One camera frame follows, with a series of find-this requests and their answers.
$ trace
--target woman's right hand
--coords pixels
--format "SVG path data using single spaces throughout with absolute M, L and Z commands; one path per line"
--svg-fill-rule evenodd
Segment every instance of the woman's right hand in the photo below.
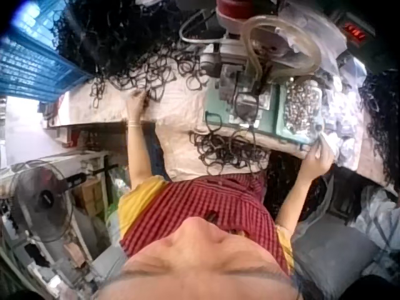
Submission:
M 324 137 L 320 135 L 319 140 L 312 146 L 305 160 L 302 162 L 297 180 L 308 184 L 311 183 L 314 179 L 329 171 L 334 158 L 335 156 L 331 147 L 329 147 Z
M 132 92 L 126 100 L 126 109 L 128 121 L 140 123 L 140 117 L 143 112 L 144 101 L 148 93 L 139 89 Z

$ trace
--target table surface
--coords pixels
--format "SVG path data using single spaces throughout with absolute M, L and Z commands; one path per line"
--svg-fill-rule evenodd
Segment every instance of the table surface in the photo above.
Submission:
M 90 96 L 91 84 L 83 84 L 64 95 L 59 104 L 58 115 L 48 122 L 48 127 L 71 126 L 93 123 L 118 123 L 126 120 L 126 99 L 131 91 L 119 91 L 111 84 L 106 84 L 103 98 L 98 108 L 93 108 L 93 97 Z M 156 123 L 156 132 L 164 151 L 166 171 L 172 180 L 192 179 L 218 170 L 207 170 L 198 159 L 197 149 L 189 142 L 188 132 L 206 133 L 203 122 L 204 99 L 206 90 L 190 91 L 186 79 L 177 77 L 165 87 L 160 102 L 151 101 L 146 109 L 143 121 Z M 368 136 L 365 124 L 369 116 L 364 113 L 364 127 L 356 138 L 355 158 L 346 166 L 358 174 L 383 186 L 386 185 L 383 175 L 383 162 L 379 155 L 374 155 L 373 140 Z M 223 127 L 219 134 L 230 135 L 234 129 Z M 269 149 L 290 153 L 303 159 L 305 150 L 291 142 L 280 141 L 274 137 L 256 135 L 257 144 Z M 223 173 L 237 172 L 233 167 L 224 168 Z

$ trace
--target red plaid shirt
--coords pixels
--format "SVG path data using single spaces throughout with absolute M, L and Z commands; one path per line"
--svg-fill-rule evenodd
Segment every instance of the red plaid shirt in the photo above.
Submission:
M 173 233 L 188 217 L 205 218 L 215 211 L 219 228 L 245 232 L 248 238 L 267 249 L 288 273 L 274 221 L 263 205 L 263 189 L 261 173 L 204 176 L 169 183 L 133 222 L 121 246 L 132 256 Z

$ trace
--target forehead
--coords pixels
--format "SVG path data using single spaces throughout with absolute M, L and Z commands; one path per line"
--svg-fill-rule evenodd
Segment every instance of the forehead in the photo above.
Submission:
M 103 299 L 219 299 L 265 300 L 298 298 L 287 283 L 273 279 L 226 274 L 166 274 L 162 276 L 125 277 L 110 282 L 99 293 Z

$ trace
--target red digital display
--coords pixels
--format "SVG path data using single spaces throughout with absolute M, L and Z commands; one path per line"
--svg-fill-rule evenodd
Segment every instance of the red digital display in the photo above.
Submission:
M 349 33 L 359 43 L 363 42 L 366 38 L 365 32 L 350 22 L 347 22 L 344 25 L 344 30 L 347 33 Z

